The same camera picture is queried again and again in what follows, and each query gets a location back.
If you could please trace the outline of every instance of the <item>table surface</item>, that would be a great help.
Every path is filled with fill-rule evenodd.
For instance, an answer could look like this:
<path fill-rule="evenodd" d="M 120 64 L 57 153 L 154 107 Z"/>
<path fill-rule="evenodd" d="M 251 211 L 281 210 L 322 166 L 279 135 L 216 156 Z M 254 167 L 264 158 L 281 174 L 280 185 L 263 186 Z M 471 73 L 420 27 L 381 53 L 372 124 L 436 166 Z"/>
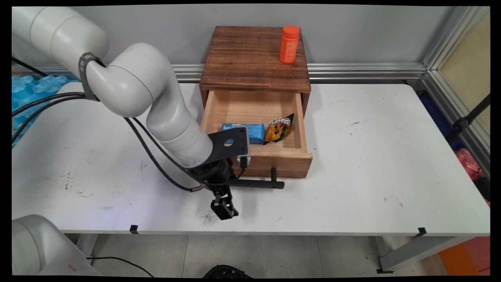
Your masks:
<path fill-rule="evenodd" d="M 181 90 L 200 122 L 198 85 Z M 123 118 L 68 101 L 12 150 L 12 219 L 40 214 L 66 233 L 138 225 L 141 234 L 490 235 L 487 203 L 409 86 L 313 84 L 305 128 L 308 176 L 279 179 L 284 190 L 232 188 L 240 215 L 221 221 L 212 193 L 169 183 Z M 174 179 L 194 186 L 147 143 Z"/>

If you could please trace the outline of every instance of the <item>black object on floor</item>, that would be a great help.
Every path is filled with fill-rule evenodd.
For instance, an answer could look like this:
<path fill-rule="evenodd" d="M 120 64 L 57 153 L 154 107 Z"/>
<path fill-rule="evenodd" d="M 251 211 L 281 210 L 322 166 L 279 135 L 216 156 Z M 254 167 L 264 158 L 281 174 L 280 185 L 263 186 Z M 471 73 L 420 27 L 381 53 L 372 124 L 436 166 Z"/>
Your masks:
<path fill-rule="evenodd" d="M 252 277 L 245 274 L 242 270 L 236 269 L 229 265 L 216 265 L 214 266 L 203 278 L 234 278 L 234 279 L 246 279 Z"/>

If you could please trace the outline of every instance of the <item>gray floor tile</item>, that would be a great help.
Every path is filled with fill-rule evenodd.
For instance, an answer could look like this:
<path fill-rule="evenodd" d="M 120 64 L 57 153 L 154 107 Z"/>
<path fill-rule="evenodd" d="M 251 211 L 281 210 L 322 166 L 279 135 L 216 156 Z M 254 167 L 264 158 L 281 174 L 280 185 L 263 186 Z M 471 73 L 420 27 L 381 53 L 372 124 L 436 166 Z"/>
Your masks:
<path fill-rule="evenodd" d="M 116 256 L 135 263 L 155 277 L 181 277 L 188 235 L 101 234 L 94 256 Z M 105 276 L 148 277 L 142 270 L 115 259 L 95 260 Z"/>
<path fill-rule="evenodd" d="M 190 235 L 183 277 L 202 278 L 218 264 L 253 278 L 322 277 L 315 236 Z"/>
<path fill-rule="evenodd" d="M 405 240 L 399 238 L 397 246 Z M 448 275 L 438 255 L 404 266 L 393 274 L 377 274 L 379 252 L 373 237 L 319 236 L 318 242 L 324 277 Z"/>

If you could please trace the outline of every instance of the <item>bottle label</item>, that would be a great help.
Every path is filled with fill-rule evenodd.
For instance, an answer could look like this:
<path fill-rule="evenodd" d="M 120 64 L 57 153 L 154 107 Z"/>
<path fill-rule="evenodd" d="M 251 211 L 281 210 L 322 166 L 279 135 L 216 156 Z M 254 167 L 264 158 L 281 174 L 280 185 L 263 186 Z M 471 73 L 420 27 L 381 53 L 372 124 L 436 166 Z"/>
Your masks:
<path fill-rule="evenodd" d="M 287 42 L 286 50 L 285 50 L 285 58 L 284 61 L 294 61 L 296 58 L 296 50 L 298 48 L 298 42 Z"/>

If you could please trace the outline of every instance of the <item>table leg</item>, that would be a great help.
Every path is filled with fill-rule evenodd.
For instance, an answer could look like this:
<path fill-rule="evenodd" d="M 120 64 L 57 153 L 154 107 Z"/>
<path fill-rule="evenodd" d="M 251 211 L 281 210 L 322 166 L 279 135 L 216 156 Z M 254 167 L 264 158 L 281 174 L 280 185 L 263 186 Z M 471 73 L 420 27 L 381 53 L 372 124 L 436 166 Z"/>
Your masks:
<path fill-rule="evenodd" d="M 470 240 L 471 237 L 419 236 L 407 244 L 395 248 L 388 236 L 377 237 L 376 243 L 381 257 L 379 262 L 383 271 L 394 271 L 398 267 L 420 261 Z"/>
<path fill-rule="evenodd" d="M 98 236 L 99 234 L 80 234 L 80 237 L 78 237 L 77 247 L 86 257 L 92 256 Z"/>

